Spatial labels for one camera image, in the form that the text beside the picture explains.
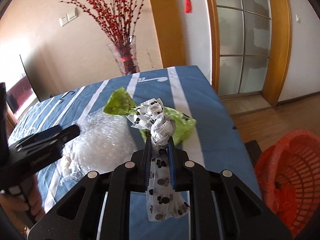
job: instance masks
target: black tool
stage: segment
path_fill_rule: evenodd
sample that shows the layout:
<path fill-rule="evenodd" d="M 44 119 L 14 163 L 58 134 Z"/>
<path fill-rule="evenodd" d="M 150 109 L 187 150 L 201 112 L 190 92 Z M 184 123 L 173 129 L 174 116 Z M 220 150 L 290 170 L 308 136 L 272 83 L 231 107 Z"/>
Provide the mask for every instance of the black tool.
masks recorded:
<path fill-rule="evenodd" d="M 207 171 L 190 161 L 185 151 L 175 149 L 172 138 L 167 153 L 175 190 L 190 192 L 192 240 L 292 239 L 278 217 L 231 171 Z M 130 192 L 147 190 L 150 161 L 147 138 L 145 149 L 133 153 L 130 162 L 113 172 L 89 172 L 31 229 L 28 240 L 95 240 L 101 213 L 100 240 L 129 239 Z"/>
<path fill-rule="evenodd" d="M 59 125 L 43 132 L 30 135 L 8 147 L 6 137 L 6 93 L 1 84 L 0 107 L 0 190 L 16 195 L 28 203 L 28 195 L 33 186 L 32 175 L 62 157 L 63 145 L 77 137 L 80 129 L 72 125 L 62 129 Z M 30 210 L 19 212 L 20 219 L 32 228 L 36 223 Z"/>

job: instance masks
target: wall socket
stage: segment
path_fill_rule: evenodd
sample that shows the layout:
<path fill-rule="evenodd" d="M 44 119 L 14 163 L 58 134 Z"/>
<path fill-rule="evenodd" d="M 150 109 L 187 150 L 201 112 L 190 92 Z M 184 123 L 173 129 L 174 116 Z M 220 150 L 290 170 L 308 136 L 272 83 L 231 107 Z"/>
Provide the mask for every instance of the wall socket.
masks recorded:
<path fill-rule="evenodd" d="M 60 26 L 61 26 L 61 27 L 64 26 L 64 25 L 66 25 L 66 24 L 69 22 L 69 21 L 68 21 L 68 16 L 65 15 L 65 16 L 61 17 L 61 18 L 59 19 L 59 22 L 60 22 Z"/>
<path fill-rule="evenodd" d="M 68 12 L 66 15 L 61 17 L 59 19 L 60 26 L 63 27 L 68 22 L 71 22 L 72 20 L 76 19 L 78 17 L 77 8 L 74 8 L 72 11 Z"/>

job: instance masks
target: glass vase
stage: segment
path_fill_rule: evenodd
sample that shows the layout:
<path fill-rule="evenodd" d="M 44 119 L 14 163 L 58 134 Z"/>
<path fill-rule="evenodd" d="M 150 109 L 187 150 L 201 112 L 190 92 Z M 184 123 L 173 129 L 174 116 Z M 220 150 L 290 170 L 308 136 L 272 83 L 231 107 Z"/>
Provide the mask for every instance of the glass vase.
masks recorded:
<path fill-rule="evenodd" d="M 135 36 L 108 44 L 123 76 L 140 72 L 137 62 Z"/>

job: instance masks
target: blue bed sheet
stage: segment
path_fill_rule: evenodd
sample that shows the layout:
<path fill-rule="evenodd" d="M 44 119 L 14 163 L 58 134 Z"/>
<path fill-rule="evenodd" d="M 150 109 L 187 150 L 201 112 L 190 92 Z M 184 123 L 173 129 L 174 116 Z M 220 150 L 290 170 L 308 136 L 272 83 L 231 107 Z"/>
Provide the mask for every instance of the blue bed sheet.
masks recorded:
<path fill-rule="evenodd" d="M 233 171 L 260 196 L 250 159 L 232 119 L 197 66 L 170 67 L 113 78 L 84 86 L 73 92 L 50 98 L 31 107 L 9 138 L 9 144 L 54 125 L 68 127 L 102 108 L 111 93 L 124 87 L 136 103 L 161 98 L 165 106 L 175 108 L 197 120 L 196 130 L 180 147 L 189 158 L 207 170 Z M 144 143 L 137 129 L 129 128 L 137 148 Z M 48 211 L 74 185 L 60 183 L 59 161 L 38 173 L 45 211 Z M 149 222 L 145 194 L 132 193 L 130 239 L 188 239 L 188 216 Z"/>

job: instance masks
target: wooden floor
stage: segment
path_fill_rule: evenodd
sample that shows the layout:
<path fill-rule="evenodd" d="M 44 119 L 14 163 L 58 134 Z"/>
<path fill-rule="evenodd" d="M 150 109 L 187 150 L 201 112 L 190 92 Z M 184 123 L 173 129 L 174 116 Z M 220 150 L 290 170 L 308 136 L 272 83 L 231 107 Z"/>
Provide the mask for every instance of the wooden floor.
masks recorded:
<path fill-rule="evenodd" d="M 320 136 L 320 94 L 232 119 L 242 141 L 257 140 L 262 151 L 294 130 L 308 130 Z"/>
<path fill-rule="evenodd" d="M 271 108 L 262 95 L 254 95 L 223 100 L 225 108 L 230 115 L 252 112 L 259 109 Z"/>

